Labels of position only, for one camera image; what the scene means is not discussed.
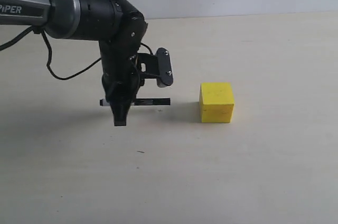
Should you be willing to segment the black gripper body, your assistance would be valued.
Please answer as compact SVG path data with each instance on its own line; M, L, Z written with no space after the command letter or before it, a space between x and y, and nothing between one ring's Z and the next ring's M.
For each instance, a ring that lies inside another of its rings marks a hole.
M109 76L104 73L101 78L101 83L104 88L105 97L101 100L102 105L144 105L144 98L137 98L137 93L145 83L142 73L131 73L129 79L121 81L115 76Z

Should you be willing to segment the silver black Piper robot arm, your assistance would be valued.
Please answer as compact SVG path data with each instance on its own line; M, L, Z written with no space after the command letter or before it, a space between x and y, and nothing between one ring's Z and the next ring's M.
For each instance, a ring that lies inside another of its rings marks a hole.
M1 45L5 50L27 34L96 41L102 86L115 126L125 126L139 90L139 48L147 29L143 14L127 0L1 0L1 24L25 30Z

